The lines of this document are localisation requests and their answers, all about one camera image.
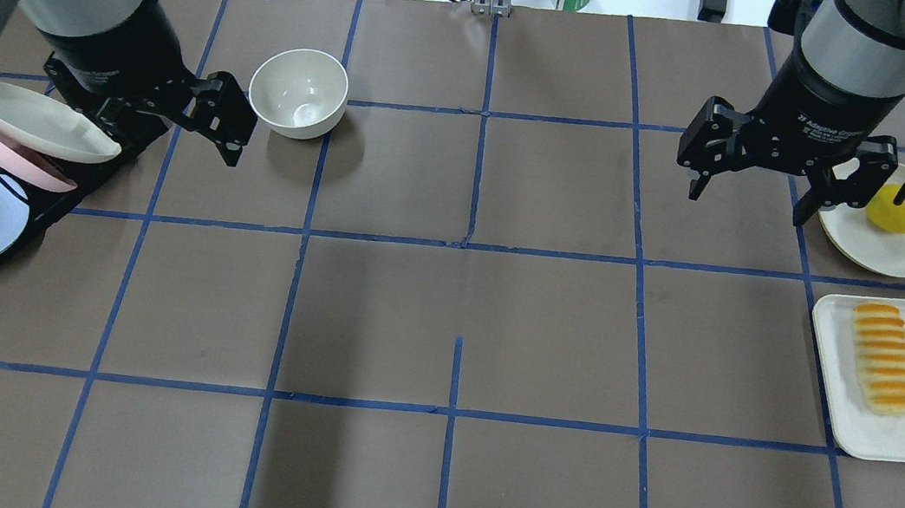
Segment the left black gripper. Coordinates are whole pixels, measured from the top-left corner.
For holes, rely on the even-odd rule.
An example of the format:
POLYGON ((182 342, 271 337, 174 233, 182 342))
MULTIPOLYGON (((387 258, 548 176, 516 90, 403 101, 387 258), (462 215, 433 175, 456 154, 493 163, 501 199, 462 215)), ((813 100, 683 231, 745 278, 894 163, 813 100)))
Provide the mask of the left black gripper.
POLYGON ((46 72, 68 104, 127 147, 147 147, 179 116, 178 126, 208 139, 231 168, 256 132, 237 78, 224 70, 197 78, 172 33, 121 27, 46 40, 55 51, 46 72))

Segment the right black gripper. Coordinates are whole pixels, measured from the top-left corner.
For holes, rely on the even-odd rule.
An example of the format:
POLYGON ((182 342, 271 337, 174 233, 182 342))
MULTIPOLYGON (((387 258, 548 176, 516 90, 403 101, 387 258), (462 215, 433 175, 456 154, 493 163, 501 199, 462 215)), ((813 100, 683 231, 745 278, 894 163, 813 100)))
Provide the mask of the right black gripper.
POLYGON ((691 175, 687 196, 699 199, 712 176, 760 167, 806 177, 807 193, 791 212, 796 228, 822 210, 865 208, 899 165, 895 137, 868 138, 888 106, 888 99, 787 70, 748 111, 710 96, 679 140, 677 164, 691 175), (840 178, 835 165, 849 159, 855 170, 840 178))

